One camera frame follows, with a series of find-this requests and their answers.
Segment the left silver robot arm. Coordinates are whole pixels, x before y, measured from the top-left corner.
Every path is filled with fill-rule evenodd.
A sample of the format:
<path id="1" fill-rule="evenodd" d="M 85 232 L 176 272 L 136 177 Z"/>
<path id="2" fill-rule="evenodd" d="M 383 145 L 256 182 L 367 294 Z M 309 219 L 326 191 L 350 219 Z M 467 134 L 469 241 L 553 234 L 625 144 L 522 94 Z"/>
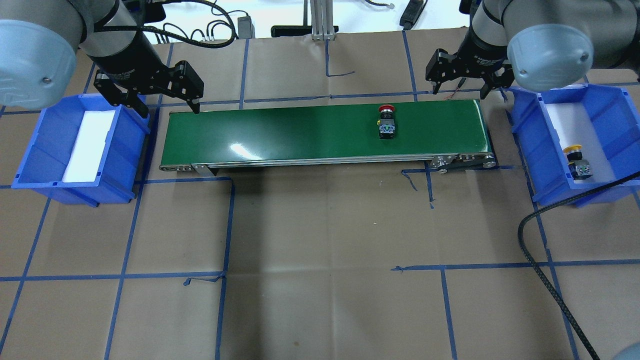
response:
<path id="1" fill-rule="evenodd" d="M 97 66 L 93 86 L 112 106 L 149 113 L 143 95 L 165 95 L 198 114 L 204 82 L 185 60 L 167 66 L 143 26 L 162 20 L 150 0 L 3 0 L 0 102 L 41 110 L 66 93 L 82 50 Z"/>

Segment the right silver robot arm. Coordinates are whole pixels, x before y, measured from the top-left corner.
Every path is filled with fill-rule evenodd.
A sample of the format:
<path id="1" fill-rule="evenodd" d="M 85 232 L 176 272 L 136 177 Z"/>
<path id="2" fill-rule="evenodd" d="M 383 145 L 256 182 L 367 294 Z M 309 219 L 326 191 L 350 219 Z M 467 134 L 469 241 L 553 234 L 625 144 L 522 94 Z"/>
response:
<path id="1" fill-rule="evenodd" d="M 531 92 L 574 84 L 592 69 L 639 73 L 637 0 L 462 0 L 470 25 L 458 50 L 437 48 L 425 79 L 481 79 L 480 97 L 517 83 Z"/>

